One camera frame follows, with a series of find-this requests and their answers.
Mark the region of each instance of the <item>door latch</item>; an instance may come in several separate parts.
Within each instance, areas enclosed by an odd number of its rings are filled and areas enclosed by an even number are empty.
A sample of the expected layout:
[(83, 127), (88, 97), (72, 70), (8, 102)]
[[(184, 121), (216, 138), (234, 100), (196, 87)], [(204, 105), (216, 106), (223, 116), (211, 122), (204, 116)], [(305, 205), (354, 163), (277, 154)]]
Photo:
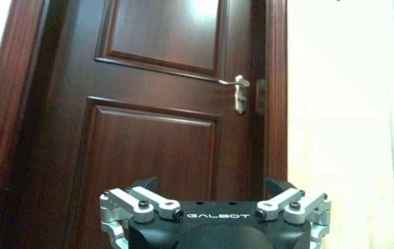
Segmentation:
[(239, 114), (243, 114), (247, 108), (247, 88), (251, 85), (250, 82), (241, 75), (235, 77), (235, 82), (227, 82), (225, 80), (219, 80), (218, 82), (223, 85), (235, 86), (235, 110)]

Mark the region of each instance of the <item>logo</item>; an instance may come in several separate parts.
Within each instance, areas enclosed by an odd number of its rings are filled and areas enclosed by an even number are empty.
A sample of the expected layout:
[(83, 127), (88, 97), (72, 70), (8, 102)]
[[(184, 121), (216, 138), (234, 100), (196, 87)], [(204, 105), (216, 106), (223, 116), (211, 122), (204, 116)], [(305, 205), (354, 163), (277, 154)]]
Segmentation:
[(251, 216), (250, 214), (187, 214), (188, 218), (210, 218), (210, 219), (239, 219), (239, 218), (247, 218)]

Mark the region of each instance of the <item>screw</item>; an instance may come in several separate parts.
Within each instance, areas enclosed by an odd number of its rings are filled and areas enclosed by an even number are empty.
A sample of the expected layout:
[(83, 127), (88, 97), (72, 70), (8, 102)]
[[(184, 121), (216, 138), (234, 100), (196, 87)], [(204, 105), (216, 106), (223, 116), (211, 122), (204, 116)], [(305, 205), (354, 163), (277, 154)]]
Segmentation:
[(293, 201), (291, 203), (289, 203), (289, 208), (295, 211), (298, 211), (301, 207), (302, 207), (302, 205), (297, 201)]
[(262, 210), (257, 210), (254, 216), (258, 219), (258, 221), (263, 221), (266, 219), (266, 213)]
[(183, 218), (184, 212), (182, 209), (175, 209), (172, 212), (172, 219), (174, 220), (180, 220)]
[(147, 209), (148, 208), (148, 202), (147, 201), (139, 201), (139, 208), (140, 209)]

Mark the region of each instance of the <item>wall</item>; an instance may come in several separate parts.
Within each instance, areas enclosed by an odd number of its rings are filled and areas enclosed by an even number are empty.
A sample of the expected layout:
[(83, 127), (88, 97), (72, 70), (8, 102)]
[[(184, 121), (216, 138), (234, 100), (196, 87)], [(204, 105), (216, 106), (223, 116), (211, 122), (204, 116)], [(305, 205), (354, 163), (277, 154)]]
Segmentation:
[(390, 0), (289, 0), (289, 180), (333, 199), (325, 248), (394, 248)]

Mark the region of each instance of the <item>dark brown door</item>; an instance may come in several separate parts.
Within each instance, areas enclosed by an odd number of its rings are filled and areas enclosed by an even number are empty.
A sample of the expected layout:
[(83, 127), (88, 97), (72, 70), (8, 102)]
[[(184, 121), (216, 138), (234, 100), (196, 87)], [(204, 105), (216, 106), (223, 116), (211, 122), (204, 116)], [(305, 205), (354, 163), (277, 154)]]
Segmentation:
[[(178, 200), (261, 192), (251, 12), (251, 0), (70, 2), (39, 129), (17, 151), (21, 248), (108, 248), (99, 195), (138, 179), (158, 176)], [(243, 115), (218, 83), (237, 75), (253, 84)]]

